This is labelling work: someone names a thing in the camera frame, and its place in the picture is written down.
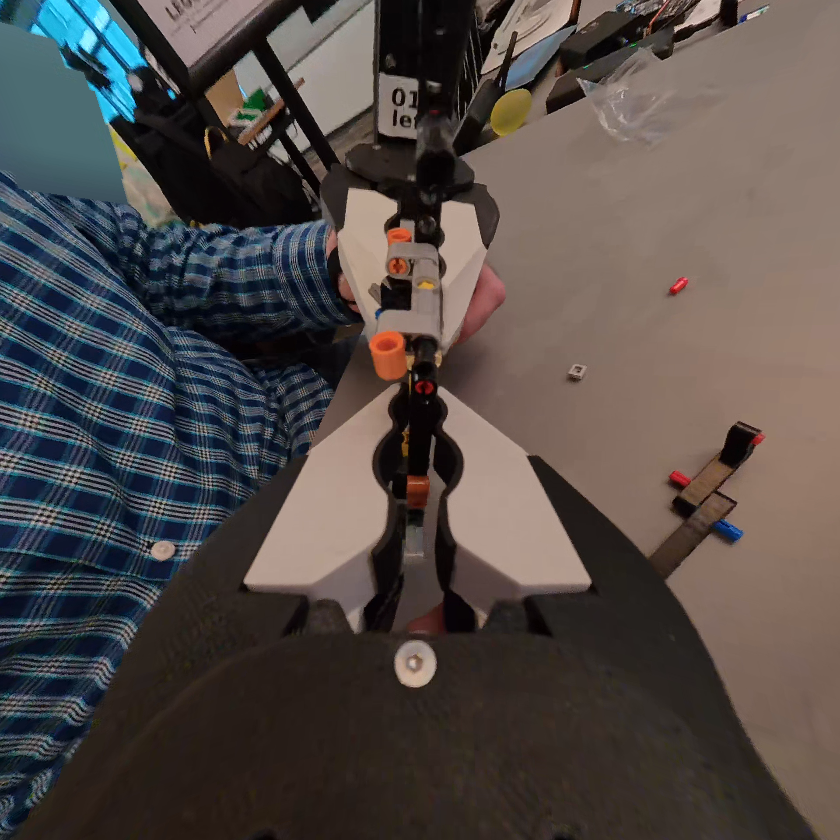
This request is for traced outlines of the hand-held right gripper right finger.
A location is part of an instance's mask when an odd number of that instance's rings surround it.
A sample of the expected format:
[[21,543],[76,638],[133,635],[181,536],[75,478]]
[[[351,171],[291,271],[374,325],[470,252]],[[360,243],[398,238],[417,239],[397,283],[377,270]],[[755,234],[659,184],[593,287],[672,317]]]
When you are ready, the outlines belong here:
[[555,595],[592,579],[527,452],[452,392],[444,435],[460,453],[438,534],[455,546],[445,586],[457,595]]

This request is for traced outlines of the black walkie-talkie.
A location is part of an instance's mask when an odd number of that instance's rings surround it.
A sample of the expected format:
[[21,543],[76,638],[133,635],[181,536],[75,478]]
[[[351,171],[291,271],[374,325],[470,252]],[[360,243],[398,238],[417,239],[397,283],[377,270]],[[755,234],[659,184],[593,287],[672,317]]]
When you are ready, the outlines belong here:
[[455,134],[453,145],[458,157],[477,147],[480,135],[490,119],[492,109],[506,92],[508,72],[517,40],[518,32],[514,31],[511,34],[504,60],[497,75],[494,78],[484,79],[478,86]]

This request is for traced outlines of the framed marker sign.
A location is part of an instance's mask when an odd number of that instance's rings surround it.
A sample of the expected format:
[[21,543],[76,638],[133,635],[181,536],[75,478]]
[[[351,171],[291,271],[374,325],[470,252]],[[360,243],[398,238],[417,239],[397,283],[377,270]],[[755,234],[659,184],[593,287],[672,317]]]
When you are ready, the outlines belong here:
[[294,1],[113,1],[179,92],[211,108],[206,93],[241,59],[254,54],[325,170],[339,159],[268,36],[300,6]]

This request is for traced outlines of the black lego chassis build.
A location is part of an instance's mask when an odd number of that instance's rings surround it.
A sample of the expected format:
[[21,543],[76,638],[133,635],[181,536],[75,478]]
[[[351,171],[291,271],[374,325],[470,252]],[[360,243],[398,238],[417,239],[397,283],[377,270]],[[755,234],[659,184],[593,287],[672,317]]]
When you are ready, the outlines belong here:
[[456,169],[448,93],[440,80],[419,76],[413,165],[400,176],[388,171],[378,184],[395,200],[396,211],[385,228],[385,274],[370,348],[381,378],[406,377],[403,466],[392,490],[402,504],[403,552],[410,561],[424,554],[438,368],[445,345],[439,223]]

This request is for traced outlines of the yellow translucent ball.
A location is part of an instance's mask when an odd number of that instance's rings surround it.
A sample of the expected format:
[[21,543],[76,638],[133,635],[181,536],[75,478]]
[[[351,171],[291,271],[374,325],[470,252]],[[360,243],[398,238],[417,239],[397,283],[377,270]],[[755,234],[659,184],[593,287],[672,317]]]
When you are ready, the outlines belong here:
[[490,128],[498,138],[515,133],[526,122],[532,106],[532,94],[526,88],[503,93],[490,112]]

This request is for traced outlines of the black backpack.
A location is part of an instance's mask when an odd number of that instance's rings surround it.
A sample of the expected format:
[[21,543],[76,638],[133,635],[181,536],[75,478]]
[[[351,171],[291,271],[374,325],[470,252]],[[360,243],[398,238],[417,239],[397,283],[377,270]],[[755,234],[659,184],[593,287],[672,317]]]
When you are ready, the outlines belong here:
[[301,176],[224,129],[136,112],[134,151],[176,215],[198,225],[271,227],[314,221]]

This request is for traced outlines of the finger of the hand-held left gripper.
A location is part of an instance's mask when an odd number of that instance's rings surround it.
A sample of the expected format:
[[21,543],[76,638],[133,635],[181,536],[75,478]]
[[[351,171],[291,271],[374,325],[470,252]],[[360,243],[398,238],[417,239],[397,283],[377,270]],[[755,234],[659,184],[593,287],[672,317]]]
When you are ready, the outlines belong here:
[[439,255],[445,263],[441,279],[442,352],[459,337],[480,269],[487,256],[473,204],[450,201],[442,205],[440,225],[444,242]]
[[364,319],[376,319],[379,308],[370,294],[386,277],[388,242],[385,226],[397,215],[397,202],[379,192],[349,189],[344,222],[338,232],[339,258]]

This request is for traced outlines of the person's plaid shirt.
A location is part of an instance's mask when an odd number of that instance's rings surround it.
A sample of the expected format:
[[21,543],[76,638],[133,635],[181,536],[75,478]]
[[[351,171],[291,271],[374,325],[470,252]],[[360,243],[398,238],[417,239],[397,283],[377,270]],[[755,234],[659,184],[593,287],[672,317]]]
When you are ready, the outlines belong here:
[[148,311],[144,230],[166,227],[2,173],[2,838],[173,576],[307,452],[333,396],[304,363],[247,365]]

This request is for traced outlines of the black lego side beam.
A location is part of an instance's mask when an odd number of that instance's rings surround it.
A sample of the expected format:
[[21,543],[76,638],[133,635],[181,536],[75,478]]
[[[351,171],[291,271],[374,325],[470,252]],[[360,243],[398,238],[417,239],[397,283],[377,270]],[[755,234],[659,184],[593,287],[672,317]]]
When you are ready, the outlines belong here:
[[681,523],[648,557],[660,578],[668,579],[711,535],[727,544],[740,541],[742,530],[728,519],[737,502],[722,488],[764,439],[762,429],[737,422],[729,428],[721,451],[695,476],[677,470],[669,475],[668,483],[677,490],[671,508]]

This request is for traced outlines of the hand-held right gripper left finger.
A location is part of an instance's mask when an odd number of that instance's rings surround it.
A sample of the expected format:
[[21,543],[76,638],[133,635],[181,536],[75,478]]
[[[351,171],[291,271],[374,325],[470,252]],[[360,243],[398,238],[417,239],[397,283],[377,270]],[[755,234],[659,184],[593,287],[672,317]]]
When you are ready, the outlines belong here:
[[372,552],[389,503],[375,477],[375,450],[392,429],[398,385],[310,449],[244,578],[251,592],[377,594]]

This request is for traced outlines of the black box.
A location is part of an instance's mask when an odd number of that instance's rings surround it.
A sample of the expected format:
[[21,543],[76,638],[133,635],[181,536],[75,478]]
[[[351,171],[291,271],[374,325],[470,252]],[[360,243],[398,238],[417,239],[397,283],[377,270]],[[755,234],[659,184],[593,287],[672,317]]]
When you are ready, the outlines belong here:
[[560,45],[555,76],[590,65],[621,49],[636,45],[648,37],[648,29],[655,14],[631,11],[604,12],[590,23],[577,28]]

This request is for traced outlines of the wooden side table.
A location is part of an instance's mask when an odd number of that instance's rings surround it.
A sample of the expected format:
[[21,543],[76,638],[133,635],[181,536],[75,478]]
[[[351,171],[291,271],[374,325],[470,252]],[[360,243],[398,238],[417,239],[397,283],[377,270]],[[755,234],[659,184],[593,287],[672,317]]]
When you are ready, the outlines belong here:
[[225,125],[230,137],[254,148],[270,137],[272,126],[288,116],[288,107],[273,87],[259,87],[232,111]]

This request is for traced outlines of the person's left hand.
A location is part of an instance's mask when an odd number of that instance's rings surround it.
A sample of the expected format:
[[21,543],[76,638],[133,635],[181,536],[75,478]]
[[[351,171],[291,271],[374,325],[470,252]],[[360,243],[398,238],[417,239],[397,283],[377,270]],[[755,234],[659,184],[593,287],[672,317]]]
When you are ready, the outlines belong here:
[[[355,316],[360,316],[360,307],[355,300],[350,283],[340,267],[338,236],[332,227],[328,227],[325,253],[329,279],[336,294],[350,312]],[[487,262],[484,263],[478,274],[475,289],[453,345],[464,343],[475,335],[503,305],[506,296],[507,291],[504,283],[494,269]]]

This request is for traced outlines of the person's left forearm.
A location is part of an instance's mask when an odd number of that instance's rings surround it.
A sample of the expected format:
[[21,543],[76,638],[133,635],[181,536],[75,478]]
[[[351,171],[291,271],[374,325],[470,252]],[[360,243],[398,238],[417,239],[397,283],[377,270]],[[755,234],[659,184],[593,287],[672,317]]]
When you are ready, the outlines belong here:
[[164,326],[216,343],[257,343],[348,326],[358,318],[333,278],[326,222],[144,230],[139,296]]

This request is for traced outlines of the crumpled clear plastic bag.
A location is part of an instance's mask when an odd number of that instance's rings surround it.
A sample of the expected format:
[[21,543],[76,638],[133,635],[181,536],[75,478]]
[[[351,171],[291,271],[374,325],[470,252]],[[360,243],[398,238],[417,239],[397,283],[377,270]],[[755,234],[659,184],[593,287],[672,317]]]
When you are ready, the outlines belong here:
[[611,137],[654,146],[689,116],[702,91],[677,83],[665,59],[651,48],[636,50],[599,81],[577,86]]

